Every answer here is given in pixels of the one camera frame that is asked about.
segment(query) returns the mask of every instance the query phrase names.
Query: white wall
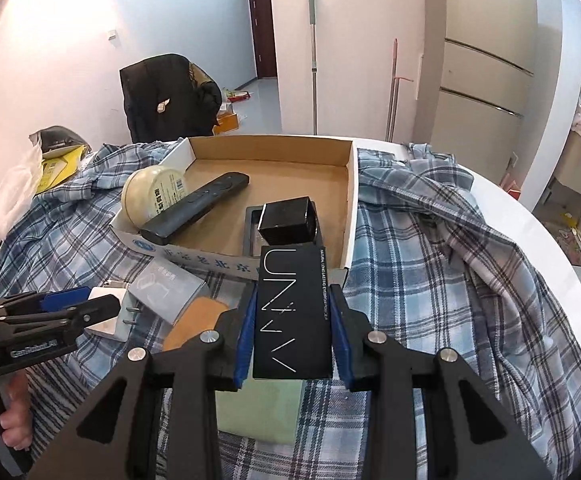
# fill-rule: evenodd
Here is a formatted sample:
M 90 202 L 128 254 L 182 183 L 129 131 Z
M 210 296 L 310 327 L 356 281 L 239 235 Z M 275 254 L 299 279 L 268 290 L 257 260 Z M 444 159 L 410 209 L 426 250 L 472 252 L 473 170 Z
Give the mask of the white wall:
M 318 130 L 384 139 L 392 48 L 398 75 L 417 79 L 424 47 L 424 0 L 315 0 Z M 312 133 L 309 0 L 272 0 L 282 128 Z M 415 84 L 402 82 L 395 141 L 411 139 Z
M 581 0 L 537 0 L 535 78 L 514 149 L 511 174 L 530 211 L 549 184 L 564 149 L 581 86 Z
M 248 0 L 1 0 L 0 179 L 53 124 L 95 149 L 130 142 L 119 70 L 169 52 L 221 87 L 252 79 Z

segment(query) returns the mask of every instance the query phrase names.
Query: tag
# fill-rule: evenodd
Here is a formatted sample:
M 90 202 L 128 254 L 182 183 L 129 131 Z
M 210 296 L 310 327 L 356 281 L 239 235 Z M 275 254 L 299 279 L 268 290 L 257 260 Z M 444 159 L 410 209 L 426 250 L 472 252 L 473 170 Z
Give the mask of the tag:
M 157 113 L 158 114 L 163 114 L 164 111 L 166 111 L 166 105 L 168 105 L 170 103 L 170 99 L 167 99 L 166 101 L 163 101 L 162 103 L 157 105 Z

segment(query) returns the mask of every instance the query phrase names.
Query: black remote control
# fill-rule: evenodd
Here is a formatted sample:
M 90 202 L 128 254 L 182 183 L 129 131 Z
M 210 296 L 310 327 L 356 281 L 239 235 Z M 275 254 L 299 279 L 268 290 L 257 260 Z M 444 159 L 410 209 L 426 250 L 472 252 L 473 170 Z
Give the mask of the black remote control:
M 155 245 L 168 245 L 176 234 L 197 222 L 217 203 L 244 189 L 249 181 L 244 173 L 224 173 L 151 218 L 139 233 Z

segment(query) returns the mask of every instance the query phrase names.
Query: green cloth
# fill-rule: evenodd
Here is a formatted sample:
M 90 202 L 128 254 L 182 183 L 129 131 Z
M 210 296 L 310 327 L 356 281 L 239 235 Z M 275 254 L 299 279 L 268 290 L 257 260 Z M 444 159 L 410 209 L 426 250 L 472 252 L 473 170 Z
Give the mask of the green cloth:
M 295 444 L 304 381 L 256 380 L 253 365 L 238 392 L 215 392 L 219 431 Z

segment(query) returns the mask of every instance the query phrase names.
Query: cardboard tray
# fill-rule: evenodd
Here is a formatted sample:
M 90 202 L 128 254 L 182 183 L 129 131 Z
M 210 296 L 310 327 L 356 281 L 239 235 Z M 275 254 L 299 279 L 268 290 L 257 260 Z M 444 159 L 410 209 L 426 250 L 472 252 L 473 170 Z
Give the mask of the cardboard tray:
M 357 220 L 357 149 L 352 140 L 303 136 L 228 136 L 184 139 L 161 163 L 185 171 L 189 190 L 228 171 L 250 184 L 182 232 L 156 246 L 118 212 L 110 222 L 127 247 L 195 269 L 258 279 L 259 258 L 244 256 L 245 212 L 266 202 L 309 196 L 317 206 L 331 283 L 344 284 L 353 260 Z

